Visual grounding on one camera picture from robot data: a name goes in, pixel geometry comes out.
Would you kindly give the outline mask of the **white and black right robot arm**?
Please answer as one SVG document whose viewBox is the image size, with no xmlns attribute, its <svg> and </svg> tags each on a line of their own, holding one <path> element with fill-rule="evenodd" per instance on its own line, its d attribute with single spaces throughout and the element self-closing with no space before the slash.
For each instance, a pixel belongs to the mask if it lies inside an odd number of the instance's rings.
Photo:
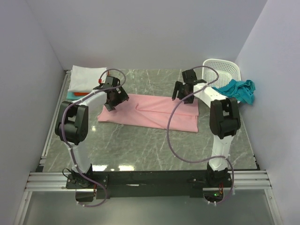
<svg viewBox="0 0 300 225">
<path fill-rule="evenodd" d="M 177 81 L 172 94 L 172 100 L 179 99 L 179 103 L 192 104 L 194 98 L 200 99 L 210 108 L 210 130 L 213 134 L 211 157 L 208 159 L 208 173 L 206 183 L 216 187 L 222 182 L 222 173 L 228 169 L 228 156 L 234 136 L 241 127 L 238 101 L 234 97 L 226 97 L 210 84 L 219 78 L 218 72 L 208 66 L 216 78 L 211 82 L 197 79 L 193 69 L 182 72 L 183 82 Z"/>
</svg>

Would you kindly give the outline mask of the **pink t shirt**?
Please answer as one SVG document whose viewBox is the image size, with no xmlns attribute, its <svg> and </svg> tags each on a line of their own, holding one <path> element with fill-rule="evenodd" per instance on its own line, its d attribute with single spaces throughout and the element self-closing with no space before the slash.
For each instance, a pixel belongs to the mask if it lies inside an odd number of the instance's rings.
<svg viewBox="0 0 300 225">
<path fill-rule="evenodd" d="M 112 122 L 122 125 L 166 129 L 174 107 L 180 102 L 170 97 L 129 94 L 129 100 L 108 111 L 103 107 L 97 116 L 98 122 Z M 198 132 L 198 102 L 181 103 L 175 110 L 169 126 L 170 130 Z"/>
</svg>

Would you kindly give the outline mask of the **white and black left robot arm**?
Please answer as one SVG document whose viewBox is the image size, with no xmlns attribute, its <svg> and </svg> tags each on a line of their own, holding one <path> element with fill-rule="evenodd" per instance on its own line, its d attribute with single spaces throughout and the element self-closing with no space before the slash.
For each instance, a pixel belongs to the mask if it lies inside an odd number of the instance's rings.
<svg viewBox="0 0 300 225">
<path fill-rule="evenodd" d="M 119 104 L 128 101 L 129 96 L 121 86 L 118 78 L 108 76 L 99 81 L 88 95 L 73 102 L 63 101 L 55 125 L 55 134 L 60 137 L 68 149 L 72 160 L 72 171 L 80 173 L 77 183 L 82 188 L 89 188 L 94 182 L 84 140 L 89 132 L 89 113 L 103 106 L 107 111 L 113 111 Z"/>
</svg>

